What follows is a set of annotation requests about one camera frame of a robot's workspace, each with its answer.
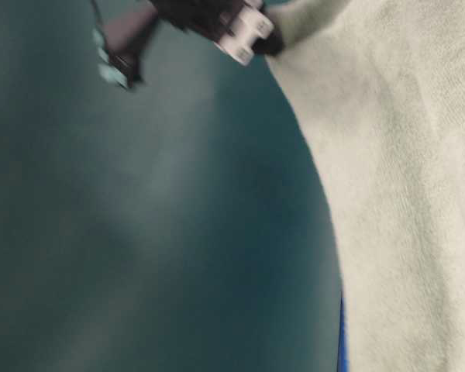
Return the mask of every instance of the dark teal background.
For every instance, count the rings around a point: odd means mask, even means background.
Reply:
[[[92,21],[0,2],[0,372],[335,371],[329,213],[264,59],[165,25],[131,94]]]

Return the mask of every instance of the white plastic connector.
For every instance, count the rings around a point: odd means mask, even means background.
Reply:
[[[245,0],[245,6],[233,21],[233,35],[225,34],[215,45],[224,53],[230,55],[243,66],[253,58],[252,45],[258,38],[266,39],[274,25],[258,8],[261,0]]]

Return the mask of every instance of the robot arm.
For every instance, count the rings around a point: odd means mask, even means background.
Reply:
[[[91,5],[100,74],[125,89],[142,81],[140,59],[160,20],[200,34],[245,66],[254,54],[275,55],[284,47],[263,0],[153,0],[106,24],[96,1]]]

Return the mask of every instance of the white towel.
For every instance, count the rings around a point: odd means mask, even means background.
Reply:
[[[465,372],[465,0],[268,12],[332,216],[350,372]]]

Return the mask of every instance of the terry cloth fabric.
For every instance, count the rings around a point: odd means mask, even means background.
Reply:
[[[350,372],[465,372],[465,0],[268,14],[329,203]]]

